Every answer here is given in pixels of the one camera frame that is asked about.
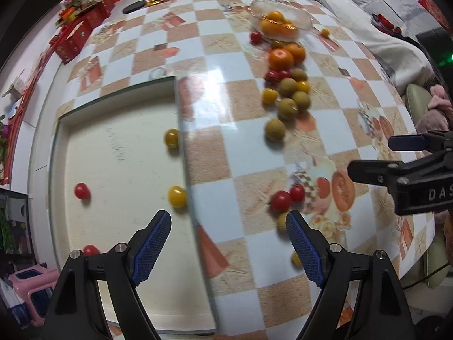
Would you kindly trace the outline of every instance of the red fabric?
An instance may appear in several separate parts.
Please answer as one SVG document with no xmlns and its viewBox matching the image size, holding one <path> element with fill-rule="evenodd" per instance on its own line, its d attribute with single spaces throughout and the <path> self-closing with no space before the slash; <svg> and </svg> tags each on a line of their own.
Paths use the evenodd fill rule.
<svg viewBox="0 0 453 340">
<path fill-rule="evenodd" d="M 423 6 L 428 12 L 434 16 L 437 22 L 447 31 L 451 31 L 450 26 L 448 25 L 447 19 L 443 16 L 440 9 L 434 3 L 433 0 L 419 0 L 418 3 Z"/>
</svg>

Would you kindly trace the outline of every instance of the black round object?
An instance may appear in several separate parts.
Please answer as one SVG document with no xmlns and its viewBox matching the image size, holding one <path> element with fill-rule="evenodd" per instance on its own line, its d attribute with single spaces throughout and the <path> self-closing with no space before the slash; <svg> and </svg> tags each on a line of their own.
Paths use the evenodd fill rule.
<svg viewBox="0 0 453 340">
<path fill-rule="evenodd" d="M 123 9 L 123 14 L 129 14 L 130 12 L 140 10 L 142 7 L 144 7 L 145 4 L 146 4 L 145 0 L 136 1 L 135 3 L 126 6 Z"/>
<path fill-rule="evenodd" d="M 443 318 L 441 316 L 429 316 L 418 321 L 417 328 L 423 334 L 424 339 L 432 339 L 442 322 Z"/>
</svg>

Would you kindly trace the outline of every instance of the blue gripper pad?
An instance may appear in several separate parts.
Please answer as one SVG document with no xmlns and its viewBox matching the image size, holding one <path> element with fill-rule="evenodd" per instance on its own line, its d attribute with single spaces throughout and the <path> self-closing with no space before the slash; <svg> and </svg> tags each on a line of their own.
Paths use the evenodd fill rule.
<svg viewBox="0 0 453 340">
<path fill-rule="evenodd" d="M 135 286 L 148 279 L 170 230 L 170 214 L 159 210 L 148 226 L 136 231 L 129 241 L 128 272 Z"/>
<path fill-rule="evenodd" d="M 286 231 L 307 277 L 322 288 L 330 268 L 326 238 L 318 230 L 311 229 L 298 211 L 291 211 L 286 216 Z"/>
</svg>

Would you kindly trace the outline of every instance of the checkered tablecloth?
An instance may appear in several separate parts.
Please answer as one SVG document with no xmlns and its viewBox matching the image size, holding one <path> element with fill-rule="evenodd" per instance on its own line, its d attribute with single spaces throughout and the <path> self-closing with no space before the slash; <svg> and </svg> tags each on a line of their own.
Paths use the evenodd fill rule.
<svg viewBox="0 0 453 340">
<path fill-rule="evenodd" d="M 352 252 L 384 249 L 402 277 L 430 245 L 432 214 L 397 217 L 387 190 L 354 185 L 340 211 L 332 190 L 319 195 L 352 159 L 403 160 L 387 138 L 415 131 L 373 55 L 324 7 L 307 10 L 314 30 L 301 35 L 312 86 L 309 116 L 289 127 L 283 147 L 263 136 L 275 109 L 261 103 L 267 52 L 249 43 L 253 0 L 179 0 L 142 9 L 97 28 L 77 58 L 58 116 L 99 96 L 162 75 L 179 80 L 189 190 L 201 224 L 206 274 L 218 313 L 218 339 L 293 339 L 319 293 L 291 263 L 291 242 L 275 228 L 270 196 L 294 182 L 307 191 L 309 224 Z M 326 27 L 331 40 L 316 32 Z M 354 301 L 354 290 L 348 295 Z M 346 303 L 343 320 L 351 314 Z"/>
</svg>

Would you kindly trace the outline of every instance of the red fruit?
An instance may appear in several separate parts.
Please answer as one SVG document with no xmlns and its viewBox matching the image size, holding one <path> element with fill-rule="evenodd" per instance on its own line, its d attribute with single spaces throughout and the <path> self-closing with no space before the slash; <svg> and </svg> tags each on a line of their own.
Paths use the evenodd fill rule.
<svg viewBox="0 0 453 340">
<path fill-rule="evenodd" d="M 264 76 L 264 80 L 269 81 L 271 83 L 278 82 L 278 81 L 280 81 L 280 74 L 278 71 L 276 71 L 274 69 L 270 69 Z"/>
<path fill-rule="evenodd" d="M 263 35 L 261 32 L 254 31 L 250 33 L 250 42 L 252 42 L 254 45 L 260 43 L 263 40 Z"/>
<path fill-rule="evenodd" d="M 295 184 L 289 190 L 289 195 L 293 202 L 303 202 L 305 199 L 305 188 L 300 184 Z"/>
<path fill-rule="evenodd" d="M 291 196 L 284 190 L 279 190 L 270 200 L 270 208 L 275 212 L 285 212 L 291 206 Z"/>
<path fill-rule="evenodd" d="M 93 256 L 100 253 L 99 249 L 97 249 L 93 244 L 88 244 L 83 247 L 83 254 L 85 256 Z"/>
<path fill-rule="evenodd" d="M 79 199 L 90 199 L 91 193 L 90 189 L 88 189 L 87 185 L 83 182 L 80 182 L 74 188 L 74 194 Z"/>
<path fill-rule="evenodd" d="M 279 71 L 279 76 L 280 76 L 280 80 L 284 79 L 284 78 L 292 78 L 293 75 L 291 74 L 291 72 L 289 70 L 280 70 Z"/>
<path fill-rule="evenodd" d="M 318 178 L 316 180 L 316 184 L 318 186 L 318 197 L 321 199 L 325 199 L 330 194 L 330 182 L 326 178 Z"/>
</svg>

